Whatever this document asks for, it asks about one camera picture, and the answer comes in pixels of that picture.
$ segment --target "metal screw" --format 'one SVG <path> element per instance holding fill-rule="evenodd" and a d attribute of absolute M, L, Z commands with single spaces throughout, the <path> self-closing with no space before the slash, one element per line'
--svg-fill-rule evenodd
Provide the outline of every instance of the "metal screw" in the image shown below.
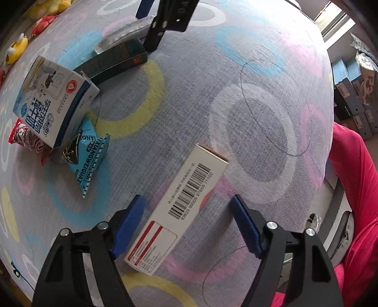
<path fill-rule="evenodd" d="M 313 237 L 315 235 L 315 230 L 312 228 L 307 228 L 306 233 L 310 236 Z"/>
<path fill-rule="evenodd" d="M 100 230 L 105 230 L 106 228 L 108 228 L 109 224 L 107 222 L 99 222 L 97 224 L 97 228 L 100 229 Z"/>
<path fill-rule="evenodd" d="M 276 222 L 268 222 L 266 225 L 269 229 L 276 229 L 277 228 Z"/>
<path fill-rule="evenodd" d="M 68 236 L 68 234 L 70 233 L 70 230 L 68 228 L 63 228 L 61 231 L 60 231 L 60 235 L 62 237 L 65 237 L 65 236 Z"/>

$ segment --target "red snack packet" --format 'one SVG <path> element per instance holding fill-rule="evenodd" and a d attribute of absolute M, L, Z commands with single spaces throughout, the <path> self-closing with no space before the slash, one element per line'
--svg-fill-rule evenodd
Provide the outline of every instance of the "red snack packet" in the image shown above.
<path fill-rule="evenodd" d="M 17 143 L 31 151 L 40 154 L 41 164 L 45 165 L 52 148 L 46 145 L 38 136 L 36 136 L 30 128 L 28 128 L 20 119 L 17 119 L 14 127 L 9 135 L 8 142 L 10 144 Z"/>

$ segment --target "red circular logo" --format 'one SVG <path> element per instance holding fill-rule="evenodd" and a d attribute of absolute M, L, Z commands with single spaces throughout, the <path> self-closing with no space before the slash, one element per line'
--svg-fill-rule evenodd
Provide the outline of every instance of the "red circular logo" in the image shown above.
<path fill-rule="evenodd" d="M 68 94 L 71 94 L 71 93 L 73 93 L 76 90 L 76 87 L 77 87 L 76 80 L 71 80 L 66 85 L 66 92 Z"/>

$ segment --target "blue snack packet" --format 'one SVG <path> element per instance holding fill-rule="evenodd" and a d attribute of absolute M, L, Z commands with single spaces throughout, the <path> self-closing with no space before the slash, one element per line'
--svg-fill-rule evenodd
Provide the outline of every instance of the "blue snack packet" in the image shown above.
<path fill-rule="evenodd" d="M 109 140 L 109 134 L 99 138 L 91 120 L 86 117 L 81 123 L 79 133 L 63 152 L 63 158 L 80 184 L 83 198 L 87 194 L 94 172 L 106 154 Z"/>

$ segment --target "pink pants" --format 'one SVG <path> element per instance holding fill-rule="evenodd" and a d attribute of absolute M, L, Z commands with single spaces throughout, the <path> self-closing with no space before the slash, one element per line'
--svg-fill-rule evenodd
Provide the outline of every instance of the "pink pants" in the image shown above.
<path fill-rule="evenodd" d="M 329 159 L 355 220 L 353 242 L 343 262 L 335 268 L 344 306 L 351 307 L 378 269 L 378 174 L 362 138 L 337 123 L 333 125 Z M 281 306 L 284 296 L 277 292 L 272 307 Z"/>

